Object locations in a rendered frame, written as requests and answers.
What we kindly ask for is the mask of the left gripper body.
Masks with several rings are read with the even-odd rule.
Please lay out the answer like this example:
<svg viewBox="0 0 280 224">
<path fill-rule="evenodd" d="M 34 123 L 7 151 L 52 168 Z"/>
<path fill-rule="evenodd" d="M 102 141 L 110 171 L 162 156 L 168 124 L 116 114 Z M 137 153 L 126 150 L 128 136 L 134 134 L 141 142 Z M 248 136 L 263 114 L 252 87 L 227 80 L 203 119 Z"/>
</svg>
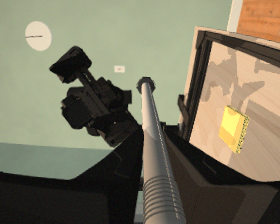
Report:
<svg viewBox="0 0 280 224">
<path fill-rule="evenodd" d="M 81 68 L 79 68 L 72 76 L 70 76 L 64 83 L 69 84 L 69 83 L 75 81 L 76 79 L 80 80 L 80 82 L 84 86 L 84 91 L 79 96 L 94 116 L 96 114 L 98 114 L 98 116 L 102 116 L 104 114 L 111 113 L 112 110 L 110 110 L 110 109 L 113 109 L 118 105 L 119 100 L 122 99 L 122 96 L 119 93 L 118 89 L 112 84 L 112 82 L 109 79 L 106 81 L 104 79 L 104 77 L 100 77 L 97 81 L 95 80 L 95 78 L 92 76 L 92 74 L 88 70 L 91 67 L 92 62 L 80 47 L 73 46 L 57 62 L 60 62 L 60 61 L 64 60 L 65 58 L 67 58 L 74 50 L 79 50 L 83 54 L 83 56 L 86 58 L 87 62 Z M 107 82 L 108 82 L 108 84 L 107 84 Z M 85 99 L 85 97 L 86 97 L 86 99 Z M 98 105 L 96 105 L 95 102 L 100 107 Z M 129 112 L 129 110 L 126 110 L 126 113 L 132 119 L 133 124 L 128 129 L 126 129 L 124 132 L 122 132 L 120 134 L 121 136 L 118 135 L 111 142 L 107 142 L 110 147 L 115 148 L 123 140 L 125 140 L 133 131 L 135 131 L 137 128 L 139 128 L 138 122 L 135 120 L 135 118 L 132 116 L 132 114 Z"/>
</svg>

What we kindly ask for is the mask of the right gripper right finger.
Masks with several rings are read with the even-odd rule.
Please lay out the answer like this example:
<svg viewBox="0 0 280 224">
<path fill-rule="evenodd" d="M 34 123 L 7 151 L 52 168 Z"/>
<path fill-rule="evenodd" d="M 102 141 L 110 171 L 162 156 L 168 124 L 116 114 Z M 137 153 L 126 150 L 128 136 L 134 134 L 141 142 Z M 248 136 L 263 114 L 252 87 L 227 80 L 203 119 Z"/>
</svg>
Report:
<svg viewBox="0 0 280 224">
<path fill-rule="evenodd" d="M 186 224 L 280 221 L 280 181 L 253 180 L 171 130 L 163 130 L 163 136 Z"/>
</svg>

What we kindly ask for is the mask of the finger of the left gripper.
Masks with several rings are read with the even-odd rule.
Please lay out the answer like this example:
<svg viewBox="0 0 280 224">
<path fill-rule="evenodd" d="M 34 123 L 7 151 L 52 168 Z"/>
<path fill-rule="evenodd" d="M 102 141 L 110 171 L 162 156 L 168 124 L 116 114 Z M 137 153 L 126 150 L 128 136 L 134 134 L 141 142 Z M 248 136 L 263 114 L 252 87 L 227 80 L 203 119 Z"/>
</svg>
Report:
<svg viewBox="0 0 280 224">
<path fill-rule="evenodd" d="M 98 133 L 105 140 L 105 142 L 110 142 L 130 126 L 132 126 L 132 124 L 133 121 L 126 111 L 120 110 L 100 116 L 91 121 L 88 125 L 94 129 L 97 129 Z"/>
<path fill-rule="evenodd" d="M 66 59 L 54 63 L 49 67 L 49 70 L 51 72 L 53 72 L 54 74 L 58 73 L 58 75 L 61 75 L 57 76 L 62 83 L 64 83 L 70 76 L 72 76 L 79 68 L 81 68 L 87 62 L 86 58 L 79 50 L 74 50 Z"/>
</svg>

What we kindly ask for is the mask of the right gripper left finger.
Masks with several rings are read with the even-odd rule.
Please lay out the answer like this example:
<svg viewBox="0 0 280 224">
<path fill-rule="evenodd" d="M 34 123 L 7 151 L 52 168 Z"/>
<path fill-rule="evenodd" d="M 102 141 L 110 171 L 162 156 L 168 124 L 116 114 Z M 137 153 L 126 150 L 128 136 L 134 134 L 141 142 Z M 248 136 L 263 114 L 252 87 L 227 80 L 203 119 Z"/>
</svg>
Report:
<svg viewBox="0 0 280 224">
<path fill-rule="evenodd" d="M 70 180 L 0 174 L 0 224 L 133 224 L 144 130 Z"/>
</svg>

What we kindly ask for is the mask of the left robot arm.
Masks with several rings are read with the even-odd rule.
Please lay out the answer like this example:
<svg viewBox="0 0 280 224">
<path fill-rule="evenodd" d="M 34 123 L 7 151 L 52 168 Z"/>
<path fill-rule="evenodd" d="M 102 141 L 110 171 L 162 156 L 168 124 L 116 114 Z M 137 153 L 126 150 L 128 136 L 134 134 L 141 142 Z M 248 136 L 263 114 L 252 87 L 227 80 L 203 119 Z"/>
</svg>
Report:
<svg viewBox="0 0 280 224">
<path fill-rule="evenodd" d="M 132 104 L 132 90 L 122 90 L 119 87 L 116 88 L 121 94 L 122 99 L 119 101 L 118 105 L 111 110 L 112 112 L 122 109 L 127 110 L 128 104 Z M 62 116 L 66 119 L 71 128 L 82 129 L 83 127 L 86 127 L 88 134 L 91 136 L 100 136 L 98 131 L 96 131 L 97 129 L 94 129 L 88 125 L 92 120 L 99 116 L 98 114 L 94 116 L 80 98 L 79 95 L 83 93 L 83 91 L 84 86 L 70 87 L 68 89 L 66 98 L 61 101 L 62 107 L 60 109 L 62 110 Z M 179 123 L 177 125 L 166 125 L 166 122 L 161 122 L 160 124 L 162 132 L 165 129 L 171 130 L 179 136 L 181 135 Z"/>
</svg>

